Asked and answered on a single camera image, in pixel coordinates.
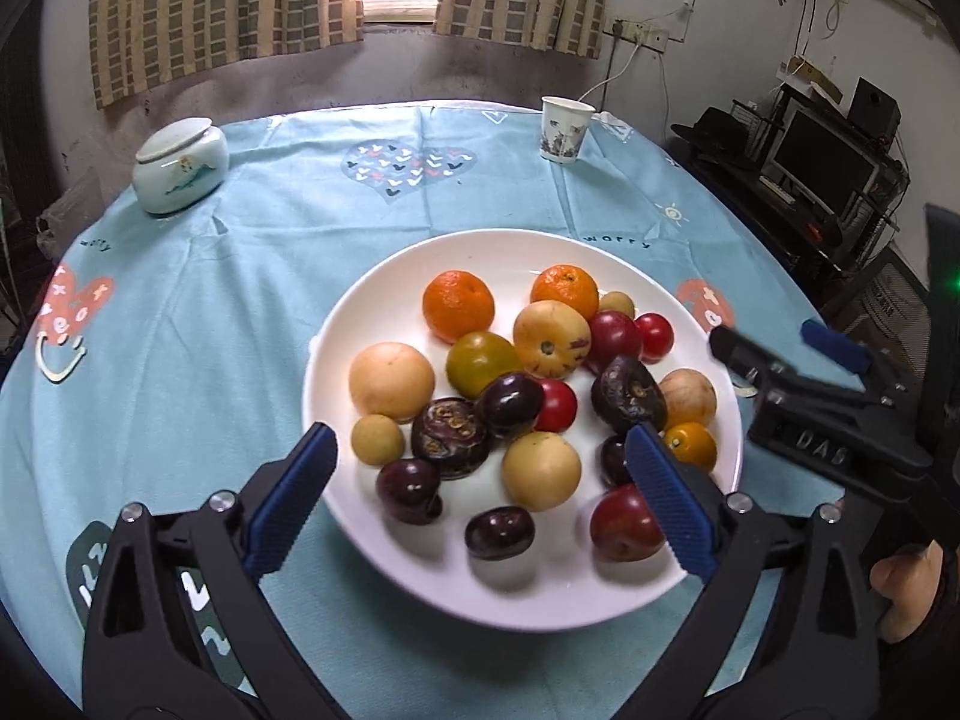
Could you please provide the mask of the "right hand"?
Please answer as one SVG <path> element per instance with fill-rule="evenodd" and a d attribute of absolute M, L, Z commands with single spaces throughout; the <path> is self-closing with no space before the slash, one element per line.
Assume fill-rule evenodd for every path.
<path fill-rule="evenodd" d="M 878 623 L 878 635 L 903 642 L 928 617 L 939 589 L 944 551 L 933 541 L 916 554 L 897 554 L 878 561 L 871 571 L 871 587 L 890 603 Z"/>

